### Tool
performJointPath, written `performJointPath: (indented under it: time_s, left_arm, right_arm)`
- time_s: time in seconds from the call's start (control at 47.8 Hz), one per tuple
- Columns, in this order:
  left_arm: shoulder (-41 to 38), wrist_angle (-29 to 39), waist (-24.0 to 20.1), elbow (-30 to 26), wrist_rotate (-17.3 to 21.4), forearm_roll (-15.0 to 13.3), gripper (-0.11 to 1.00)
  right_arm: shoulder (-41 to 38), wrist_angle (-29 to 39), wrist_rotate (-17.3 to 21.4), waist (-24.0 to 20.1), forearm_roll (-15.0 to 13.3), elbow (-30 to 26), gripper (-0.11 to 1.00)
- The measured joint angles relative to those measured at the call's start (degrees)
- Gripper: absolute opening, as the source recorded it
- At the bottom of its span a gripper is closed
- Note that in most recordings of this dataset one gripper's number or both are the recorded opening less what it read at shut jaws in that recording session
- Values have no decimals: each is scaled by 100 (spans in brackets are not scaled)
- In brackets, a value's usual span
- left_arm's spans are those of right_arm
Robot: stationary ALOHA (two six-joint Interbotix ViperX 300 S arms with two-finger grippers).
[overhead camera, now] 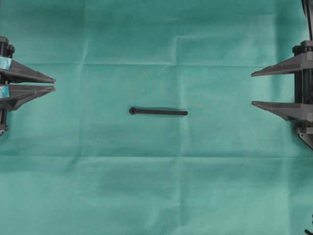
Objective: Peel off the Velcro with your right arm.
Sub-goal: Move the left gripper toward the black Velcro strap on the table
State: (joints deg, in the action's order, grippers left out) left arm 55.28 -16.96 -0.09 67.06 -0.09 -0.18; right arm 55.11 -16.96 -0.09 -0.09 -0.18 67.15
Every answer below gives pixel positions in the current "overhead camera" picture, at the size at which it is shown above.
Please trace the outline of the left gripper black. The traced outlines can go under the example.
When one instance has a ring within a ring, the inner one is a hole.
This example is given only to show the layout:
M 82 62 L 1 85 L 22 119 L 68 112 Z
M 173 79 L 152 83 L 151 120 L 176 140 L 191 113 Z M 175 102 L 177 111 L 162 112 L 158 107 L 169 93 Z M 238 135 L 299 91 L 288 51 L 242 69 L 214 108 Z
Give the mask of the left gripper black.
M 0 75 L 10 83 L 55 83 L 55 79 L 33 70 L 12 59 L 15 48 L 9 40 L 0 37 Z M 0 135 L 7 131 L 7 113 L 16 111 L 25 103 L 55 91 L 54 86 L 1 85 L 0 86 Z

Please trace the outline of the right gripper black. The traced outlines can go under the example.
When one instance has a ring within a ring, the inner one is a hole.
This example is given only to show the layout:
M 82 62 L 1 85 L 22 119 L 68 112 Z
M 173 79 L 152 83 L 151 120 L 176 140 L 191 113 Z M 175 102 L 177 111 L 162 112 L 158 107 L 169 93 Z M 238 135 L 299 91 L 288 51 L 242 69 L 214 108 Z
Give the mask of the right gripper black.
M 280 116 L 286 121 L 296 121 L 295 133 L 310 148 L 313 148 L 313 135 L 307 131 L 313 129 L 313 55 L 301 54 L 313 51 L 312 41 L 303 41 L 292 49 L 294 57 L 276 65 L 266 67 L 251 74 L 265 75 L 294 75 L 295 103 L 252 101 L 251 104 L 265 111 Z

